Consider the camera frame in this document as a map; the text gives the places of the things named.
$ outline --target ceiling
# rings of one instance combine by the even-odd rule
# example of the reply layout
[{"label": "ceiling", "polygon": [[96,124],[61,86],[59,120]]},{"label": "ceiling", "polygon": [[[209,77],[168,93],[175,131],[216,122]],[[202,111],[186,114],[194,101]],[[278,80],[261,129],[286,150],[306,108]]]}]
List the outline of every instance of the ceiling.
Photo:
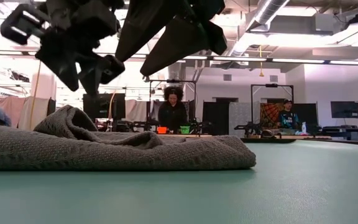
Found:
[{"label": "ceiling", "polygon": [[[335,4],[331,4],[330,10],[342,10],[348,11],[358,7],[358,1],[335,1]],[[288,3],[288,7],[283,8],[278,15],[293,15],[293,16],[312,16],[316,9],[327,6],[330,1],[291,1]],[[18,5],[18,2],[4,2],[0,3],[0,8],[5,12],[4,14],[0,13],[0,24],[3,19]],[[226,1],[226,10],[220,16],[216,16],[213,19],[217,25],[221,26],[224,30],[225,36],[228,41],[229,48],[231,48],[239,38],[239,27],[244,23],[244,14],[252,11],[257,6],[257,0],[228,0]],[[117,17],[125,18],[126,10],[119,10],[116,13]],[[101,40],[101,46],[96,49],[96,52],[101,53],[110,53],[113,54],[117,47],[117,37],[107,37]],[[36,51],[39,48],[39,40],[37,38],[32,38],[27,46],[17,45],[0,35],[0,50],[2,51]],[[142,49],[139,50],[139,54],[148,54],[149,47],[145,45]],[[330,52],[340,52],[339,54],[332,54]],[[341,49],[319,49],[317,54],[316,49],[310,47],[277,47],[271,45],[262,45],[260,48],[249,47],[246,51],[249,56],[252,57],[290,57],[290,58],[315,58],[315,57],[334,57],[341,59],[343,55],[353,55],[353,58],[347,59],[356,59],[358,58],[358,48],[354,47],[345,47]],[[32,75],[37,73],[39,62],[34,60],[30,56],[24,56],[20,52],[17,52],[17,55],[11,56],[1,56],[0,55],[0,83],[17,83],[20,81],[12,80],[10,78],[10,70],[21,73],[27,77],[32,78]],[[142,62],[126,62],[126,72],[121,75],[121,79],[114,80],[107,86],[102,86],[100,92],[112,92],[113,88],[117,86],[132,86],[132,87],[141,87],[148,88],[149,84],[142,81],[142,75],[139,70],[142,65]],[[287,66],[286,64],[280,63],[266,63],[265,68],[283,68]],[[260,63],[250,63],[250,67],[259,68]],[[50,73],[46,67],[42,67],[42,72]],[[163,74],[167,70],[161,71],[154,75],[156,79],[158,77],[163,78]],[[22,95],[29,92],[29,87],[23,88],[12,88],[7,87],[4,91],[12,95]],[[131,94],[134,97],[139,95],[144,95],[144,91],[131,91]],[[58,100],[67,103],[69,101],[75,101],[76,99],[81,98],[83,94],[82,90],[79,90],[76,93],[72,93],[70,90],[65,88],[64,84],[58,82]]]}]

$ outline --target folded fabric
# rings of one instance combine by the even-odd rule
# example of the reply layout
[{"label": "folded fabric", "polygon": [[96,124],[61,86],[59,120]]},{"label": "folded fabric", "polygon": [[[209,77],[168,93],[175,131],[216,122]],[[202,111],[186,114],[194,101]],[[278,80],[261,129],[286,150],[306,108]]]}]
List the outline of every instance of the folded fabric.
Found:
[{"label": "folded fabric", "polygon": [[99,133],[65,106],[34,131],[0,126],[0,170],[249,169],[255,154],[234,136],[186,140],[144,133]]}]

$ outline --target bottle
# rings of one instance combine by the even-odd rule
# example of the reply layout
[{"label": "bottle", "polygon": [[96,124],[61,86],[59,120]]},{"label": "bottle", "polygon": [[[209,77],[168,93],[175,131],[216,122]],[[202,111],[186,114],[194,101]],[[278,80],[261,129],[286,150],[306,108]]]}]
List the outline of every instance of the bottle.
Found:
[{"label": "bottle", "polygon": [[303,134],[307,134],[307,131],[306,131],[306,122],[302,122],[302,133],[303,133]]}]

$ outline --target pipe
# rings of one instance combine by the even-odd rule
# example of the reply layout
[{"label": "pipe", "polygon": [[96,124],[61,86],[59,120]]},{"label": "pipe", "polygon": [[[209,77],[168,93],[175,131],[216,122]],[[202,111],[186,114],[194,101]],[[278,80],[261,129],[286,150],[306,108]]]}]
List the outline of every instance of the pipe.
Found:
[{"label": "pipe", "polygon": [[247,31],[271,22],[277,15],[278,10],[287,5],[289,1],[290,0],[260,0],[257,9],[252,12],[254,14],[253,18],[246,23],[245,34],[234,45],[229,56],[241,56],[248,48],[244,46],[244,43],[247,42],[246,40],[248,39]]}]

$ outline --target green table surface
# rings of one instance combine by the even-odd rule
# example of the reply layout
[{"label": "green table surface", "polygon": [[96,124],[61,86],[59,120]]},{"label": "green table surface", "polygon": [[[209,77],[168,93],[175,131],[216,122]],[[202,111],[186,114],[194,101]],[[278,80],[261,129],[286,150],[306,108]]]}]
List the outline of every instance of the green table surface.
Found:
[{"label": "green table surface", "polygon": [[252,170],[0,172],[0,224],[358,224],[358,146],[248,146]]}]

